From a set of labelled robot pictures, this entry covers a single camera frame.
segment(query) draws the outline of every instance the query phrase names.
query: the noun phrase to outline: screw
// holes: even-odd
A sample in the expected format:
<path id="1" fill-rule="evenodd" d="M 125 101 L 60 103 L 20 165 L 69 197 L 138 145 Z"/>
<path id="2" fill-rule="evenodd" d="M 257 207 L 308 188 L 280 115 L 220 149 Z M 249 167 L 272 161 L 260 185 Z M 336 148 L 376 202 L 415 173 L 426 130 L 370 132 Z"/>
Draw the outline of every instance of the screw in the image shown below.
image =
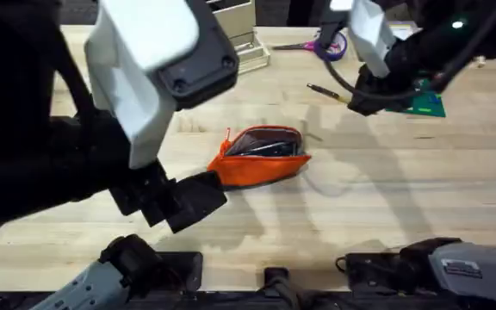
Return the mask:
<path id="1" fill-rule="evenodd" d="M 233 68 L 234 67 L 234 60 L 229 57 L 229 56 L 225 56 L 222 60 L 221 60 L 221 65 L 224 67 L 224 68 Z"/>
<path id="2" fill-rule="evenodd" d="M 184 92 L 186 87 L 187 83 L 185 83 L 185 81 L 183 81 L 182 79 L 176 80 L 173 84 L 173 90 L 178 93 Z"/>

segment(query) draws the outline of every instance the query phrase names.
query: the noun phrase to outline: scissors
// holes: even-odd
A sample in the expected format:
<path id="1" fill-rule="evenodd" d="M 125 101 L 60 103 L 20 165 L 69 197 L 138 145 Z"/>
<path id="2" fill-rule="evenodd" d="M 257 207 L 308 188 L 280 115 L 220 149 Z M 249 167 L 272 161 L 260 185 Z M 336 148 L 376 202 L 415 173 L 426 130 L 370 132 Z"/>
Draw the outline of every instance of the scissors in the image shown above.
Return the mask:
<path id="1" fill-rule="evenodd" d="M 316 40 L 313 40 L 304 43 L 291 44 L 285 46 L 273 46 L 273 49 L 276 51 L 306 50 L 306 51 L 315 52 L 315 44 L 317 44 L 317 42 Z M 341 33 L 337 33 L 334 43 L 332 43 L 331 46 L 326 50 L 326 57 L 330 61 L 340 60 L 344 56 L 345 51 L 347 49 L 348 49 L 348 41 L 345 39 L 345 36 Z"/>

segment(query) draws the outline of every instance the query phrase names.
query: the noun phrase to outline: green light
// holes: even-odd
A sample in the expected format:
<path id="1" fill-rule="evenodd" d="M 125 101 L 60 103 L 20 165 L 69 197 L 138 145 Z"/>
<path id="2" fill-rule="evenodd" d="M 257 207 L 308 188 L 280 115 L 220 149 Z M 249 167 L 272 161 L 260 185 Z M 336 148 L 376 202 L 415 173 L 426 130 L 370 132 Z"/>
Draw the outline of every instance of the green light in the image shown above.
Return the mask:
<path id="1" fill-rule="evenodd" d="M 456 22 L 453 22 L 452 26 L 454 29 L 460 29 L 460 28 L 462 28 L 462 26 L 464 26 L 464 22 L 456 21 Z"/>

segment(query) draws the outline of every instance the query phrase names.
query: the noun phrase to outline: orange zipper pouch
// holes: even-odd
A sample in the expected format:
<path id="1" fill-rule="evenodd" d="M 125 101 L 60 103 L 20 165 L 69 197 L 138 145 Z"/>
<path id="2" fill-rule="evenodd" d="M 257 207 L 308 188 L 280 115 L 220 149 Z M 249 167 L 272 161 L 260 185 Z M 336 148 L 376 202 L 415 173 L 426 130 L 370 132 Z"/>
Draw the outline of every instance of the orange zipper pouch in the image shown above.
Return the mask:
<path id="1" fill-rule="evenodd" d="M 228 188 L 272 183 L 295 175 L 311 158 L 303 148 L 301 133 L 292 127 L 255 126 L 229 140 L 227 129 L 220 153 L 209 164 Z"/>

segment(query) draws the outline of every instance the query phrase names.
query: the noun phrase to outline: wooden tabletop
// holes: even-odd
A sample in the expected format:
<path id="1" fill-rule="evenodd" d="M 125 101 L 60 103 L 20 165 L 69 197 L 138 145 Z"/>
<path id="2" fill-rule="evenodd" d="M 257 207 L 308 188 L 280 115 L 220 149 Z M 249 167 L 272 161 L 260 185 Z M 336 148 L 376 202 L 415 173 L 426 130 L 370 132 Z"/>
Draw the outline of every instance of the wooden tabletop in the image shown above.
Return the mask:
<path id="1" fill-rule="evenodd" d="M 89 27 L 64 28 L 86 72 Z M 314 29 L 259 28 L 272 46 L 312 38 Z M 336 67 L 352 83 L 349 50 Z M 225 130 L 255 124 L 299 128 L 313 155 L 298 176 L 232 192 L 204 221 L 173 235 L 141 214 L 124 217 L 106 192 L 0 229 L 0 290 L 61 288 L 117 236 L 137 233 L 158 251 L 201 251 L 203 289 L 254 289 L 267 266 L 285 266 L 308 287 L 336 289 L 334 259 L 436 236 L 496 245 L 496 61 L 468 68 L 444 93 L 447 118 L 357 115 L 306 87 L 348 94 L 309 52 L 276 52 L 271 66 L 236 88 L 175 115 L 159 157 L 170 177 L 202 171 Z M 53 112 L 72 112 L 57 82 Z"/>

